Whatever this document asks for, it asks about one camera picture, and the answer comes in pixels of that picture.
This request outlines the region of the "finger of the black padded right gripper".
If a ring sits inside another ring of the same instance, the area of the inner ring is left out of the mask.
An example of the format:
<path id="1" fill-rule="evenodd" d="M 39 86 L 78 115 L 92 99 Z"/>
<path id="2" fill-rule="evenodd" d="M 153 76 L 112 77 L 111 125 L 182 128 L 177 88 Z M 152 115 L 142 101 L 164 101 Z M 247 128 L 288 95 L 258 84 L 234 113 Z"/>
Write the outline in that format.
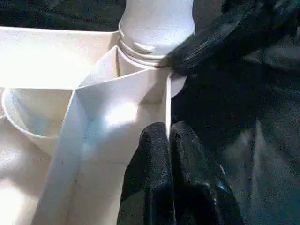
<path id="1" fill-rule="evenodd" d="M 299 17 L 298 0 L 227 0 L 221 16 L 175 47 L 157 67 L 188 76 L 222 66 L 295 33 Z"/>

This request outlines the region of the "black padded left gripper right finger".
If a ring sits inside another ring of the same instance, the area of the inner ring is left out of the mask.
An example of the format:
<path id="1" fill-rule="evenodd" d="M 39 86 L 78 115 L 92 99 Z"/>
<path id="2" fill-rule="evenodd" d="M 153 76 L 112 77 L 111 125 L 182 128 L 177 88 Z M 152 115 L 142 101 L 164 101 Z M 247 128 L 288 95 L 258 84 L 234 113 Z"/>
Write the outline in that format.
<path id="1" fill-rule="evenodd" d="M 174 206 L 179 225 L 240 225 L 242 216 L 224 170 L 185 122 L 170 133 Z"/>

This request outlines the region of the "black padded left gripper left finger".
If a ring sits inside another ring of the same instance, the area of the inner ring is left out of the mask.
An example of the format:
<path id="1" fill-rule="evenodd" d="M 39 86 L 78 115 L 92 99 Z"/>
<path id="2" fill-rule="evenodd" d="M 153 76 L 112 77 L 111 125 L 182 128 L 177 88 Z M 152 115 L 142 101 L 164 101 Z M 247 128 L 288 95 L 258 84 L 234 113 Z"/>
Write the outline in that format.
<path id="1" fill-rule="evenodd" d="M 124 174 L 119 225 L 173 225 L 173 176 L 166 127 L 148 125 Z"/>

